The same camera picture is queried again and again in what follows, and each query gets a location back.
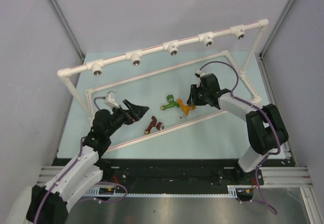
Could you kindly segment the green water faucet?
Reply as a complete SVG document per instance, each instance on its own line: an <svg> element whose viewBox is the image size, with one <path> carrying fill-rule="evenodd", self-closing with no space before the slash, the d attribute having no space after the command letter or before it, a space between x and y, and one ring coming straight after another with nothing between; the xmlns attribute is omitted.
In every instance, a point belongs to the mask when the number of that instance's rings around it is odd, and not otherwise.
<svg viewBox="0 0 324 224"><path fill-rule="evenodd" d="M168 95L166 97L166 99L168 101L168 104L162 105L160 107L161 110L164 111L164 110L167 110L167 109L170 109L170 108L174 108L174 107L179 108L180 107L180 105L177 103L177 101L175 100L173 95Z"/></svg>

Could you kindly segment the light blue table mat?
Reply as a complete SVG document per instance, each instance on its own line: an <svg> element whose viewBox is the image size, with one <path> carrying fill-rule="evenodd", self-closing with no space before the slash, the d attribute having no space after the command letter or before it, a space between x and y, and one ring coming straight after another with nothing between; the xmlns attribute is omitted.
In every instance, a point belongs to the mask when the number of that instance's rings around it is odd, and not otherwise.
<svg viewBox="0 0 324 224"><path fill-rule="evenodd" d="M217 52L180 52L179 55L172 57L164 52L143 57L138 66L132 65L130 61L115 63L103 68L100 76L95 76L91 71L81 73L76 89L82 99L86 101L87 89L129 79L214 53ZM112 135L110 148L129 141L133 143L137 138L149 139L131 146L126 144L127 147L108 152L104 157L119 159L240 158L250 145L246 124L241 119L230 113L223 115L218 113L212 119L197 123L196 119L219 112L218 109L209 105L197 107L183 119L180 119L180 115L183 114L181 108L174 107L165 111L160 109L162 105L167 104L167 95L173 95L175 99L180 98L186 103L190 85L198 83L198 78L194 75L195 72L206 62L213 60L228 63L225 57L218 57L93 94L94 98L104 96L108 91L114 91L118 104L123 105L122 100L127 99L133 104L149 107L149 111L139 122L123 125ZM231 89L235 85L235 74L225 65L213 63L203 71L214 73L221 88ZM246 77L261 97L260 104L268 105L270 102L255 57L252 58L248 66ZM144 130L151 122L152 116L164 124L164 130L179 124L188 125L187 123L193 120L196 121L192 122L194 125L182 129L177 127L175 131L164 135L156 134L161 132L154 128L151 130L151 134L144 138ZM85 136L89 130L90 123L84 110L73 99L57 158L72 158L79 150L81 137Z"/></svg>

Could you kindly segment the white PVC pipe frame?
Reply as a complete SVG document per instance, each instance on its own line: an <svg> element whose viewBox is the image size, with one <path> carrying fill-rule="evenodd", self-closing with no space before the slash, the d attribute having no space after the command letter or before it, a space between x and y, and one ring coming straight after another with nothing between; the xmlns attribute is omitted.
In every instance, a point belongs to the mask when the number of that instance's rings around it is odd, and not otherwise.
<svg viewBox="0 0 324 224"><path fill-rule="evenodd" d="M180 40L171 40L168 42L164 42L160 45L150 47L147 49L137 49L133 51L128 51L125 53L89 53L86 56L86 60L83 64L75 67L68 67L64 69L60 69L57 72L57 75L59 79L66 85L68 90L71 92L73 98L77 101L79 106L84 110L89 123L90 128L92 126L92 121L94 119L95 113L100 109L106 109L106 105L104 103L104 96L100 97L94 97L93 94L97 92L101 92L104 89L110 89L119 85L123 85L129 82L133 82L140 79L145 79L151 76L155 76L158 74L162 74L165 72L169 72L171 70L180 69L185 66L197 64L203 61L215 59L218 57L225 57L228 61L208 61L205 64L203 64L200 68L204 70L208 65L211 64L222 64L227 67L229 67L235 74L235 85L231 88L234 89L234 94L242 99L245 99L247 101L250 101L252 103L258 103L261 105L261 97L258 95L258 93L254 90L253 86L249 83L246 72L248 70L248 66L252 60L253 57L255 57L255 50L256 50L256 43L260 41L260 38L262 36L263 31L266 29L266 26L268 24L268 21L266 19L262 19L260 21L248 24L248 25L236 25L228 29L219 30L216 32L205 32L199 35L196 35L191 38L186 39L180 39ZM106 84L104 86L99 86L91 89L86 90L86 98L87 100L83 100L80 93L76 89L77 83L79 80L79 76L83 72L91 71L95 76L102 75L103 68L109 65L113 65L115 63L124 62L124 61L130 61L132 65L138 66L140 65L142 58L145 56L153 55L156 53L168 53L168 55L174 57L179 55L180 52L215 52L214 48L216 46L216 43L220 42L223 38L233 39L236 42L245 42L248 38L254 36L255 37L255 44L251 46L251 49L249 52L240 52L240 51L234 51L230 52L228 50L222 50L218 51L217 53L207 55L201 58L196 58L191 61L178 63L169 67L165 67L159 70L151 71L145 74L141 74L138 76L131 77L129 79L121 80L118 82L114 82L111 84ZM197 120L197 123L206 121L208 119L212 119L216 117L215 114L225 114L228 112L219 110L217 113L210 114L205 117L201 117ZM175 128L185 128L190 125L194 125L192 123L193 121L188 122L188 125L179 124L172 128L174 129L167 129L167 130L160 130L161 134L164 135L166 133L170 133L175 131ZM123 149L126 146L126 144L129 144L130 146L135 143L140 143L145 141L143 138L137 138L137 140L134 140L133 143L126 142L123 144L119 144L114 146L113 148L108 148L108 152L112 152L115 150Z"/></svg>

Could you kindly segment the dark red water faucet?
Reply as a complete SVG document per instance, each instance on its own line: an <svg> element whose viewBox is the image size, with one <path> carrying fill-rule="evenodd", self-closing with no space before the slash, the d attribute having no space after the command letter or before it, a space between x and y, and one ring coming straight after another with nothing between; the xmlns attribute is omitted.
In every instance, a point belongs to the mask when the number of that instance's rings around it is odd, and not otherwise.
<svg viewBox="0 0 324 224"><path fill-rule="evenodd" d="M160 121L157 120L157 118L155 116L151 117L151 122L149 124L149 126L145 129L144 134L148 135L150 134L152 128L156 128L157 130L163 130L164 129L164 124Z"/></svg>

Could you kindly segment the yellow water faucet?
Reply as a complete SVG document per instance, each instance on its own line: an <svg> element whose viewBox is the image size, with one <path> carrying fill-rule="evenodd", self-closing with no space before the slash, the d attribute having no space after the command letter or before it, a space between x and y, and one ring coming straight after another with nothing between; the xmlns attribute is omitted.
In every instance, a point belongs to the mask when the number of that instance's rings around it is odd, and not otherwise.
<svg viewBox="0 0 324 224"><path fill-rule="evenodd" d="M185 105L180 98L176 99L177 104L183 111L183 114L180 116L180 119L186 118L189 115L189 112L196 109L195 105Z"/></svg>

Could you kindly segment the aluminium frame post right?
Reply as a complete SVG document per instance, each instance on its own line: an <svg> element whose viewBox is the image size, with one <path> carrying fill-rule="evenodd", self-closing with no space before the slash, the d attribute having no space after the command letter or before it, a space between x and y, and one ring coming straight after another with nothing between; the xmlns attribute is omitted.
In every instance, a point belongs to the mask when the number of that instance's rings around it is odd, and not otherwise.
<svg viewBox="0 0 324 224"><path fill-rule="evenodd" d="M295 3L297 2L297 0L288 0L278 18L278 20L276 21L264 47L262 48L261 52L259 53L259 57L261 59L264 58L264 56L267 54L269 48L271 47L271 45L273 44L276 36L278 35L280 29L282 28L282 26L284 25L286 19L288 18L293 6L295 5Z"/></svg>

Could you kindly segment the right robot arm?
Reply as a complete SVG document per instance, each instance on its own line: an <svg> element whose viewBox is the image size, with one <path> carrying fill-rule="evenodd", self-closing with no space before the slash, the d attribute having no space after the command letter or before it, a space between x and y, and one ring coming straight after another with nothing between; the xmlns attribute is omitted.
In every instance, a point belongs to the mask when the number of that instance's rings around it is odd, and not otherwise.
<svg viewBox="0 0 324 224"><path fill-rule="evenodd" d="M289 135L278 108L274 104L259 106L233 94L229 89L221 89L217 77L212 74L195 74L199 84L192 84L187 104L209 105L227 111L247 125L250 146L238 160L239 168L234 170L234 180L246 184L251 171L259 167L269 156L278 155L281 145Z"/></svg>

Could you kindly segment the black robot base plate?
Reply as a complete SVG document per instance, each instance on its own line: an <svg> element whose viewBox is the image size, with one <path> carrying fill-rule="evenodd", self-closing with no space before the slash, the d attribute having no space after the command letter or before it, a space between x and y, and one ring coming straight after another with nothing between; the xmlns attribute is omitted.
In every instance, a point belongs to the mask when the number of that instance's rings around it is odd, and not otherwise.
<svg viewBox="0 0 324 224"><path fill-rule="evenodd" d="M223 194L228 186L263 185L260 169L244 172L236 159L100 159L103 180L116 181L131 195Z"/></svg>

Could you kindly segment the aluminium frame post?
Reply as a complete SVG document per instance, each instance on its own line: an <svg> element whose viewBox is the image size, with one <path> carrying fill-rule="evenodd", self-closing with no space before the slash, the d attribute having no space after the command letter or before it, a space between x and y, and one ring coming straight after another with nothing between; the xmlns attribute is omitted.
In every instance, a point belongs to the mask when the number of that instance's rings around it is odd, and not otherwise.
<svg viewBox="0 0 324 224"><path fill-rule="evenodd" d="M271 47L271 45L273 44L276 36L278 35L280 29L282 28L282 26L284 25L286 19L288 18L293 6L295 5L295 3L297 2L297 0L288 0L278 18L278 20L276 21L264 47L262 48L261 52L259 53L259 57L261 59L264 58L264 56L267 54L269 48Z"/></svg>
<svg viewBox="0 0 324 224"><path fill-rule="evenodd" d="M75 52L77 53L79 58L83 61L85 58L85 54L82 52L82 49L81 49L73 31L72 31L59 3L57 2L57 0L47 0L47 2L49 3L54 15L56 16L59 24L61 25L66 37L72 44L72 47L74 48Z"/></svg>

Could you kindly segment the aluminium frame post left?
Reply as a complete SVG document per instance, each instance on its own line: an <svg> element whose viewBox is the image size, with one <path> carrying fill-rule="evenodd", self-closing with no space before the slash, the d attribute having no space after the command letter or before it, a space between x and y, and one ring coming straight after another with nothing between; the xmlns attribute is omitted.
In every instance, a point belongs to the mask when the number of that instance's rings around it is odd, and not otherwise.
<svg viewBox="0 0 324 224"><path fill-rule="evenodd" d="M83 61L85 58L85 54L82 52L82 49L81 49L73 31L72 31L59 3L57 2L57 0L47 0L47 2L49 3L54 15L56 16L59 24L61 25L66 37L72 44L72 47L74 48L75 52L77 53L79 58Z"/></svg>

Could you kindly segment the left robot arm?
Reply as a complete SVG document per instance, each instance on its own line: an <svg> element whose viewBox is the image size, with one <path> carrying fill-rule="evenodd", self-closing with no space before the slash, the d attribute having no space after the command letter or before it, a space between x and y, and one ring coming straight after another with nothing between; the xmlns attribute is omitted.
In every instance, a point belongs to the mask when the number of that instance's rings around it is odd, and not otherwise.
<svg viewBox="0 0 324 224"><path fill-rule="evenodd" d="M110 137L123 125L145 115L148 106L123 100L126 106L112 106L95 113L89 133L80 141L78 153L44 186L35 185L26 220L31 223L65 223L77 201L96 183L111 180L112 171L101 158L111 145Z"/></svg>

